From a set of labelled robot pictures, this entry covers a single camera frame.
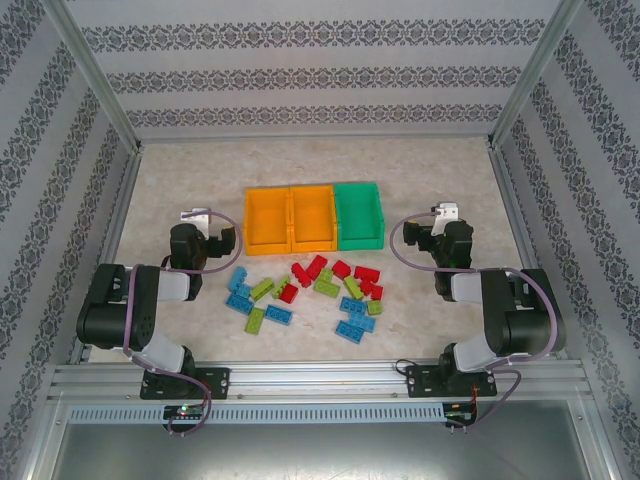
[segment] marble floor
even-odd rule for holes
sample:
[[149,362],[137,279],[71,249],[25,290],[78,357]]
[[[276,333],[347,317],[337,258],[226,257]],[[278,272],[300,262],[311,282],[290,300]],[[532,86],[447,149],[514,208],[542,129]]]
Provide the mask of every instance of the marble floor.
[[[169,230],[182,210],[209,207],[237,222],[244,215],[245,190],[289,184],[377,182],[387,236],[407,215],[428,211],[438,201],[456,201],[474,227],[476,267],[520,266],[498,186],[481,138],[305,139],[156,144],[144,156],[129,207],[117,262],[159,264],[169,253]],[[214,221],[210,231],[223,224]],[[433,265],[430,255],[396,244],[410,260]],[[231,270],[204,278],[194,302],[160,303],[156,328],[188,346],[196,360],[302,361],[435,358],[444,347],[482,331],[481,307],[444,302],[433,275],[401,264],[388,245],[382,251],[332,252],[351,265],[382,271],[384,313],[376,332],[360,345],[335,333],[339,299],[301,289],[285,327],[264,320],[258,336],[244,333],[247,317],[225,307]],[[248,284],[279,278],[291,264],[313,254],[240,257]],[[210,259],[207,267],[220,265]],[[270,295],[258,302],[266,308]],[[94,348],[93,362],[123,361],[119,352]]]

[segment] building block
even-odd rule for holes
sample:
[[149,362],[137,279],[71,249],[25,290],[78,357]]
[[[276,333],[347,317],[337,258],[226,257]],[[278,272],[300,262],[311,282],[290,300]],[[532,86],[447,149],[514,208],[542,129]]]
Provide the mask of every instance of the building block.
[[249,313],[251,313],[251,309],[253,308],[253,302],[247,300],[246,298],[242,298],[241,296],[234,293],[229,295],[229,298],[227,299],[227,303],[225,305],[229,308],[233,308],[240,313],[244,313],[245,315],[249,315]]
[[282,293],[280,294],[280,300],[282,300],[285,303],[291,303],[293,302],[293,299],[296,298],[297,294],[298,294],[298,287],[296,287],[295,285],[291,285],[290,283],[287,283],[284,286],[284,290],[282,290]]
[[304,268],[302,268],[302,265],[300,265],[299,263],[294,263],[291,266],[291,273],[296,276],[296,279],[304,288],[307,288],[311,285],[311,277],[307,275],[307,272],[305,272]]
[[244,331],[252,335],[257,335],[258,332],[260,332],[263,318],[264,310],[253,307],[253,310],[251,310],[251,313],[249,314],[249,321],[247,322],[247,326],[244,328]]
[[231,280],[229,280],[229,291],[231,293],[236,293],[238,291],[238,287],[242,285],[245,278],[247,278],[247,271],[244,269],[244,267],[236,268],[235,272],[233,272],[233,275],[231,275]]
[[338,260],[336,263],[334,263],[332,270],[335,276],[340,280],[344,280],[344,277],[348,277],[349,275],[351,275],[351,267],[344,263],[342,260]]
[[356,300],[362,300],[362,298],[364,297],[364,293],[362,293],[362,290],[360,290],[360,287],[353,279],[353,277],[345,277],[344,286],[347,287],[349,295],[351,295]]
[[236,295],[242,298],[249,298],[249,295],[251,295],[251,287],[243,283],[238,287],[238,290],[236,290]]
[[353,274],[355,278],[360,280],[369,280],[371,283],[377,283],[380,280],[380,270],[374,270],[367,267],[356,267],[356,271]]
[[365,332],[373,333],[376,328],[376,319],[359,313],[352,313],[349,315],[349,325],[361,328]]
[[373,290],[371,290],[371,300],[382,300],[383,290],[382,285],[374,285]]
[[362,340],[362,336],[364,335],[364,330],[353,325],[349,325],[347,322],[340,321],[336,327],[336,334],[353,343],[359,344]]
[[369,315],[380,315],[382,313],[382,305],[380,300],[371,300],[367,302],[367,311]]
[[247,255],[291,253],[291,189],[251,188],[244,207]]
[[323,295],[333,298],[338,298],[338,294],[340,293],[340,285],[335,285],[321,279],[316,280],[316,284],[313,286],[313,289],[316,292],[320,292]]
[[338,221],[333,185],[291,187],[291,252],[335,252]]
[[253,298],[253,300],[257,302],[267,293],[269,293],[272,288],[273,280],[271,280],[270,278],[265,278],[258,285],[251,289],[251,298]]
[[316,255],[311,265],[307,268],[307,275],[311,277],[311,280],[315,280],[320,275],[322,269],[327,265],[328,260],[322,255]]
[[362,293],[365,295],[369,295],[373,291],[373,283],[369,280],[362,280],[360,282],[360,290],[362,290]]
[[282,295],[282,291],[284,290],[284,287],[289,285],[290,282],[291,282],[291,278],[289,277],[289,275],[285,275],[284,277],[282,277],[282,280],[280,280],[276,284],[276,286],[273,289],[273,292],[271,292],[271,295],[273,296],[273,298],[280,298],[280,295]]
[[364,302],[359,302],[358,300],[353,300],[349,297],[342,297],[342,301],[340,302],[340,310],[347,313],[359,313],[364,315],[367,311],[367,304]]
[[264,313],[265,318],[283,325],[289,325],[291,323],[292,315],[293,313],[289,310],[285,310],[284,308],[276,307],[274,305],[269,305],[267,307],[267,311]]
[[333,186],[338,220],[338,250],[376,250],[384,247],[384,215],[375,183]]
[[320,275],[318,275],[318,280],[324,280],[325,282],[330,282],[333,279],[333,270],[330,268],[323,268],[320,270]]

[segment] patterned wallpaper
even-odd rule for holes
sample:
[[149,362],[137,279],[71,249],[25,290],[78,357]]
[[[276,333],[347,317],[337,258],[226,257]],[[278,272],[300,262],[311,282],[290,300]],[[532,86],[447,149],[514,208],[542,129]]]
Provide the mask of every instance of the patterned wallpaper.
[[486,134],[557,3],[68,5],[144,140]]
[[36,0],[0,6],[0,479],[66,363],[129,153]]
[[623,478],[640,478],[638,32],[632,1],[584,2],[501,146]]

